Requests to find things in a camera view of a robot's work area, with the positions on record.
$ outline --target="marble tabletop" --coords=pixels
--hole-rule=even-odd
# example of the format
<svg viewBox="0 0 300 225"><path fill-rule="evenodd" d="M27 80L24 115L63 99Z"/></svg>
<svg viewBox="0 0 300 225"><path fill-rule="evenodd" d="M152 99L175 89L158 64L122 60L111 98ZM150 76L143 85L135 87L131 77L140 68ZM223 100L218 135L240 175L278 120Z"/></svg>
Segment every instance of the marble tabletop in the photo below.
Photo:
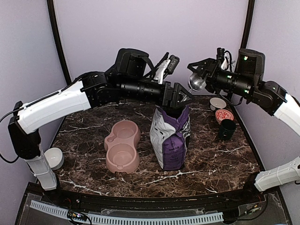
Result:
<svg viewBox="0 0 300 225"><path fill-rule="evenodd" d="M210 96L195 97L190 105L191 138L179 171L164 172L150 143L155 106L129 102L67 116L53 147L63 151L64 165L55 173L63 189L115 197L183 197L241 189L249 174L259 171L249 143L237 123L229 141L218 138L219 124L209 109ZM112 173L106 168L104 138L120 120L132 120L142 136L138 169Z"/></svg>

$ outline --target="white wall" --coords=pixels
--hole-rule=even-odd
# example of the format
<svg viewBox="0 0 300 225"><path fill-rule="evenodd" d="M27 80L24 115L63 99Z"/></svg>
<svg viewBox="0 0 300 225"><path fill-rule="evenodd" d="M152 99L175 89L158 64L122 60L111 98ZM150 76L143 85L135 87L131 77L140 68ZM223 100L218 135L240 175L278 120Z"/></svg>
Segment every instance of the white wall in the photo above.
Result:
<svg viewBox="0 0 300 225"><path fill-rule="evenodd" d="M264 80L274 80L300 99L300 1L255 2L248 48L266 55ZM266 169L300 156L300 138L254 104L238 108ZM300 224L300 188L282 188L293 224Z"/></svg>
<svg viewBox="0 0 300 225"><path fill-rule="evenodd" d="M66 85L45 0L2 0L0 37L0 117L19 100L29 102ZM8 121L0 124L0 152L13 160ZM40 129L44 149L49 147L60 121ZM22 159L13 165L0 160L0 180L0 223L14 224L27 183L34 177Z"/></svg>
<svg viewBox="0 0 300 225"><path fill-rule="evenodd" d="M187 66L217 48L241 43L247 0L57 0L56 15L72 79L106 71L120 48L148 52L153 64L166 53L180 57L169 80L187 87Z"/></svg>

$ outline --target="double pet bowl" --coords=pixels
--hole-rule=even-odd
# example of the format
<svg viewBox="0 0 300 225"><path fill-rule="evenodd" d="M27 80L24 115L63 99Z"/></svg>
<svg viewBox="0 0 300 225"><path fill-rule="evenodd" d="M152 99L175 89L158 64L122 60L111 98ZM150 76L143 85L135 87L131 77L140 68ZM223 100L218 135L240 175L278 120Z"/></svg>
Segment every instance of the double pet bowl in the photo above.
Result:
<svg viewBox="0 0 300 225"><path fill-rule="evenodd" d="M136 151L141 139L139 127L130 120L117 122L104 140L107 168L115 172L132 173L140 164Z"/></svg>

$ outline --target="pet food bag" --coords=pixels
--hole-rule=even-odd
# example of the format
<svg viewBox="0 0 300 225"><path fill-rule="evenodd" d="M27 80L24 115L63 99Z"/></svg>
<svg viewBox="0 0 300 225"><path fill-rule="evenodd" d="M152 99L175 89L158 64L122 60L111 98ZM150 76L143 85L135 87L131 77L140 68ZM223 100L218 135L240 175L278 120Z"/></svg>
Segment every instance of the pet food bag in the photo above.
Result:
<svg viewBox="0 0 300 225"><path fill-rule="evenodd" d="M150 139L158 163L163 170L178 170L185 161L191 126L189 107L178 118L167 115L158 107L152 119Z"/></svg>

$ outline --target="red bowl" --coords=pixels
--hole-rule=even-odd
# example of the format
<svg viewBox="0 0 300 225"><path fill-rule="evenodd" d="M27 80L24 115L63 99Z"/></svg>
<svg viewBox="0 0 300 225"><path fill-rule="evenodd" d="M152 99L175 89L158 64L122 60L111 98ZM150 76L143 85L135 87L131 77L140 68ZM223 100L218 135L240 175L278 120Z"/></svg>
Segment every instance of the red bowl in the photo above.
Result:
<svg viewBox="0 0 300 225"><path fill-rule="evenodd" d="M222 120L224 119L230 119L233 120L234 116L233 114L226 110L226 109L219 109L216 111L216 120L219 124L221 124Z"/></svg>

